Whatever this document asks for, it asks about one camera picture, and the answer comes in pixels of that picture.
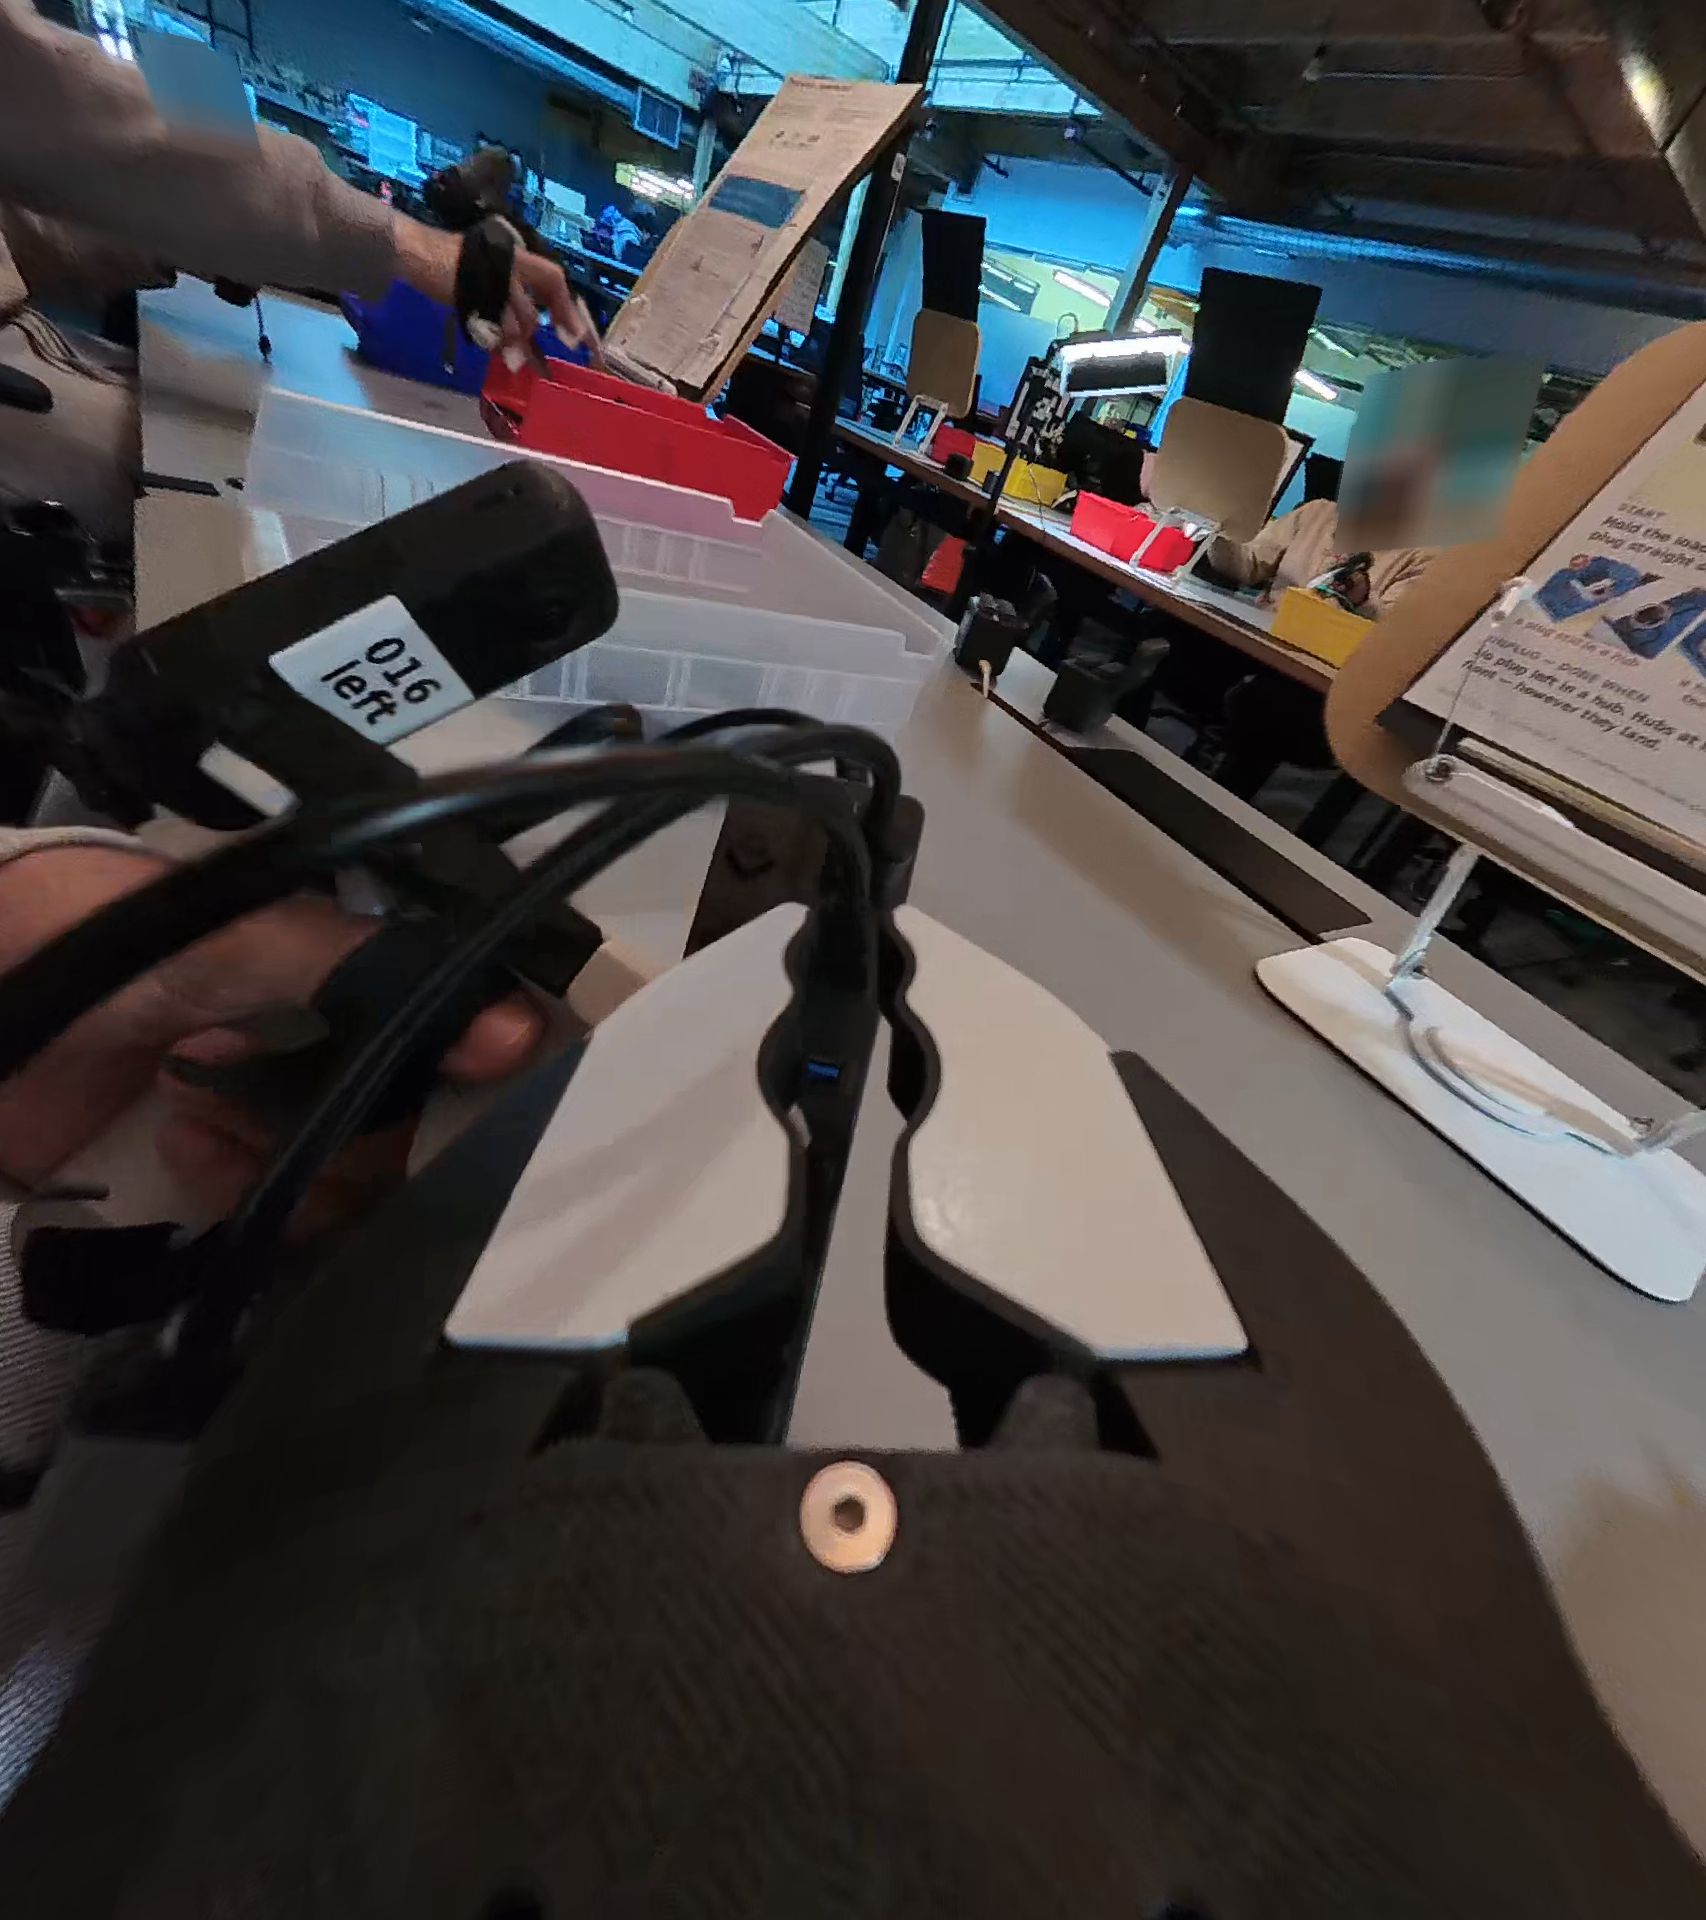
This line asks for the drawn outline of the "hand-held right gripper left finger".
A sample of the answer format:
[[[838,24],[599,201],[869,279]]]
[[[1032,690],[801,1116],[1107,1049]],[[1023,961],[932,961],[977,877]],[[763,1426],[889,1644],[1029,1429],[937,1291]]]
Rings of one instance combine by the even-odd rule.
[[[808,913],[774,905],[589,1034],[454,1308],[447,1346],[667,1372],[707,1432],[774,1432],[808,1300],[786,1090]]]

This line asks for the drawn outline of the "thin black cable blue plug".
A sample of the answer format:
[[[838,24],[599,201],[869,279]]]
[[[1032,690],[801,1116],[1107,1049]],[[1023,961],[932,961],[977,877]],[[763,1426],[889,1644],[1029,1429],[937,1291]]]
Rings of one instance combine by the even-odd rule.
[[[820,820],[833,859],[815,905],[804,905],[792,1005],[771,1028],[774,1093],[804,1119],[808,1151],[848,1158],[884,1001],[901,961],[875,908],[873,855],[905,797],[895,750],[875,731],[786,708],[704,713],[604,754],[638,771],[608,790],[556,785],[557,810],[597,802],[582,825],[541,852],[524,877],[538,905],[571,896],[707,800],[734,797]]]

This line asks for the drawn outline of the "black usb hub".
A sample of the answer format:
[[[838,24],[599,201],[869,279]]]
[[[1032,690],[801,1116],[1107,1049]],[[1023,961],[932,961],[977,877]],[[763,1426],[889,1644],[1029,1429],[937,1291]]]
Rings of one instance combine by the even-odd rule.
[[[926,825],[917,797],[901,796],[873,855],[873,899],[884,911],[905,903]],[[691,956],[776,905],[818,905],[833,841],[828,827],[798,810],[734,796],[719,820],[684,956]]]

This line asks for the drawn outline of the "grey desk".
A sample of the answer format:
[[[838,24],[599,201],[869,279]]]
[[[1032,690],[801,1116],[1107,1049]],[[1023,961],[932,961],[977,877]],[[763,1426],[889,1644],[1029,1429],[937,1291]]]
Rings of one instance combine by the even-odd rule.
[[[937,667],[901,731],[928,805],[912,902],[1149,1068],[1143,1116],[1251,1352],[1130,1382],[1199,1493],[1353,1517],[1387,1470],[1469,1426],[1596,1696],[1706,1864],[1706,1271],[1651,1304],[1349,1068],[1255,981],[1309,934],[1412,918],[1324,853],[1110,728],[1180,796],[1135,814],[1006,705]],[[1686,1148],[1706,1173],[1706,1142]]]

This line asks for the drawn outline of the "lit desk lamp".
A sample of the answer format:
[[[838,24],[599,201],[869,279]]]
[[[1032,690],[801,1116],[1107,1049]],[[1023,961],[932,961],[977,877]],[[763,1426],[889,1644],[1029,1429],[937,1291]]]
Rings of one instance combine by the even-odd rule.
[[[1070,404],[1104,397],[1161,397],[1193,343],[1180,331],[1127,331],[1057,343],[1054,384]]]

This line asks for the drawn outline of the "person's left hand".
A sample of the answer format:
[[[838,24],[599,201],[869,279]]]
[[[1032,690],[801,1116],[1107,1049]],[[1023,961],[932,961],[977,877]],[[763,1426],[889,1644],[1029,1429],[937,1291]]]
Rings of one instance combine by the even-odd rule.
[[[104,848],[29,853],[0,868],[0,977],[167,868]],[[221,1215],[257,1180],[272,1133],[228,1095],[180,1077],[246,1058],[246,1028],[305,1005],[377,929],[326,896],[298,893],[137,975],[67,1025],[0,1088],[0,1182],[46,1188],[126,1113],[151,1126],[167,1175]]]

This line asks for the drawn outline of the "blue plastic bin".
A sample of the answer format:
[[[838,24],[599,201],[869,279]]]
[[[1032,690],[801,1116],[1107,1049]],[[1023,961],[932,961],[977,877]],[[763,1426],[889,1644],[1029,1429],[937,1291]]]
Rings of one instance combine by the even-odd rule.
[[[517,372],[498,372],[491,354],[449,305],[402,281],[377,299],[340,293],[337,305],[353,331],[356,352],[380,372],[471,397],[505,391],[515,377],[534,372],[532,361]]]

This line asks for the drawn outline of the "clear plastic bin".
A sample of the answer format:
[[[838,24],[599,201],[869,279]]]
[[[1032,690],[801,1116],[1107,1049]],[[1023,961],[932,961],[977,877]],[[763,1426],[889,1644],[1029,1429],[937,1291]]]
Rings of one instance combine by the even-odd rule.
[[[530,452],[312,395],[269,391],[243,496],[262,556],[305,557]],[[725,708],[792,708],[892,738],[954,625],[840,544],[774,510],[556,459],[614,571],[610,631],[500,690],[530,725],[626,703],[649,725]]]

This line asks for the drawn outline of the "cardboard instruction board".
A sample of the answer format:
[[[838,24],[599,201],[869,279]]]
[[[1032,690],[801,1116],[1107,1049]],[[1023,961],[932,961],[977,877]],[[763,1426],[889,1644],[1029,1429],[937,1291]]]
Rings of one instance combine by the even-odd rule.
[[[789,76],[642,270],[601,336],[605,368],[711,402],[829,209],[910,125],[922,94],[919,81]]]

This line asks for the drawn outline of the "black steel column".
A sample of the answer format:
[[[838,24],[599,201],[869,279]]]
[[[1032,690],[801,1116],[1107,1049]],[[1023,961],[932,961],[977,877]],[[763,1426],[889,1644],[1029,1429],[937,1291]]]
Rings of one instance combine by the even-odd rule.
[[[917,95],[908,118],[873,158],[861,180],[864,197],[845,254],[833,321],[786,489],[786,510],[800,521],[809,521],[813,516],[842,405],[860,391],[866,365],[866,324],[878,288],[882,255],[905,189],[914,137],[928,120],[932,69],[951,8],[949,2],[915,2],[908,17],[898,81],[915,83]]]

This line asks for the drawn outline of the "small black device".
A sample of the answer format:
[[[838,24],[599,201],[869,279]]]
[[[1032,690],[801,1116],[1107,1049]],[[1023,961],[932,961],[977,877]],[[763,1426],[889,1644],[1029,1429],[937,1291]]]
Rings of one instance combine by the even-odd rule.
[[[1051,618],[1057,594],[1051,582],[1037,580],[1032,592],[1014,601],[993,592],[974,592],[961,608],[949,659],[970,679],[996,683],[1014,653]]]
[[[1068,658],[1041,701],[1040,719],[1080,736],[1102,731],[1112,717],[1143,728],[1152,717],[1153,686],[1168,653],[1170,640],[1149,636],[1123,658]]]

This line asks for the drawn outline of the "cardboard board on stand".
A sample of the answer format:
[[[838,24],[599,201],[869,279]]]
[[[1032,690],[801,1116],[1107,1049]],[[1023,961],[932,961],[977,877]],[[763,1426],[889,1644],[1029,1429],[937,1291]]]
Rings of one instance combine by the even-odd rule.
[[[1199,521],[1213,536],[1247,544],[1308,447],[1280,421],[1178,395],[1142,467],[1146,508],[1160,521]]]
[[[980,354],[976,317],[924,303],[910,329],[908,397],[937,405],[948,420],[968,420],[977,395]]]

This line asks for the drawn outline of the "yellow plastic bin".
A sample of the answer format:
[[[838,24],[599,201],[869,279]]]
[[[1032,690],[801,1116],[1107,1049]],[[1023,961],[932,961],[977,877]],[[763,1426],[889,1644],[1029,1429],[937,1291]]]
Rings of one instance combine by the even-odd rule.
[[[984,492],[997,487],[1000,496],[1049,510],[1070,489],[1070,476],[1049,464],[1020,455],[1008,471],[1010,452],[1002,442],[977,438],[970,453],[970,482]]]
[[[1371,636],[1375,619],[1315,587],[1288,587],[1272,606],[1270,638],[1291,651],[1344,669]]]

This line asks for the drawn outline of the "black rectangular panel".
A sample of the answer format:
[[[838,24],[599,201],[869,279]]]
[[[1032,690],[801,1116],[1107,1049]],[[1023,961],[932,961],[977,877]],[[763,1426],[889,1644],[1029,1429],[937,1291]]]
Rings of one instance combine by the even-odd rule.
[[[1321,291],[1314,281],[1205,266],[1180,395],[1281,424]]]
[[[988,222],[972,211],[919,211],[919,312],[976,324]]]

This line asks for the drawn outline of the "long wooden workbench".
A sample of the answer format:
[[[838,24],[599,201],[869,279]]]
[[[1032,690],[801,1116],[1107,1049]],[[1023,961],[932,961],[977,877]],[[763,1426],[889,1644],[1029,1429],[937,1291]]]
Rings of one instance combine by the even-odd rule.
[[[1193,625],[1216,642],[1300,686],[1325,694],[1332,683],[1335,683],[1339,671],[1335,666],[1319,659],[1312,651],[1274,638],[1270,629],[1272,622],[1249,599],[1236,598],[1224,592],[1224,587],[1197,584],[1188,573],[1157,573],[1113,557],[1075,538],[1070,531],[1068,516],[1021,499],[990,499],[984,487],[945,471],[945,467],[922,452],[895,446],[887,435],[864,421],[835,418],[832,440],[835,447],[850,457],[866,457],[869,464],[895,470],[922,485],[933,487],[942,496],[957,501],[961,514],[972,519],[990,516],[996,527],[1026,539],[1057,562],[1078,567],[1107,587],[1130,592],[1155,612],[1170,614]]]

